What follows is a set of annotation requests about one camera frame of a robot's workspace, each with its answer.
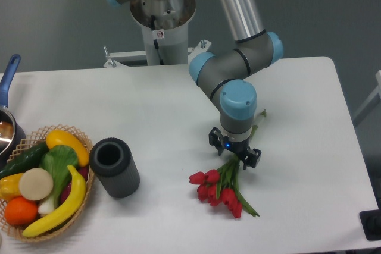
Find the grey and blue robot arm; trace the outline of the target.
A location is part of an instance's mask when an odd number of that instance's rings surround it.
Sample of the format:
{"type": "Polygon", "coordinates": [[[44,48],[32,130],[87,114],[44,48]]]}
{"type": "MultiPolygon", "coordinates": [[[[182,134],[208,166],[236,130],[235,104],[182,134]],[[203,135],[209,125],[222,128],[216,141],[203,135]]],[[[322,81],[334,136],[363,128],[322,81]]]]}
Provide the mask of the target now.
{"type": "Polygon", "coordinates": [[[107,0],[113,6],[130,5],[141,27],[148,65],[186,64],[196,85],[220,113],[220,128],[209,133],[219,153],[228,150],[255,168],[261,152],[251,149],[257,93],[246,79],[283,56],[278,35],[268,32],[255,0],[221,0],[236,48],[221,56],[202,45],[188,50],[188,25],[196,11],[195,0],[107,0]]]}

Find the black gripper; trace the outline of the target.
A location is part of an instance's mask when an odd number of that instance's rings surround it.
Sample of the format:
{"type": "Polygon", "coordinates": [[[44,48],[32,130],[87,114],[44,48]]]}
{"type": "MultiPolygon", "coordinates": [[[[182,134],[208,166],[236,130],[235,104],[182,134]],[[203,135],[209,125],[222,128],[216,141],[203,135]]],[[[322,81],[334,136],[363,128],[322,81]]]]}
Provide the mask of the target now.
{"type": "Polygon", "coordinates": [[[218,156],[220,156],[224,150],[234,153],[243,161],[244,170],[246,170],[247,167],[256,168],[262,154],[259,149],[250,148],[249,140],[250,136],[245,140],[235,142],[231,137],[222,135],[217,127],[213,127],[208,135],[209,145],[215,147],[218,156]]]}

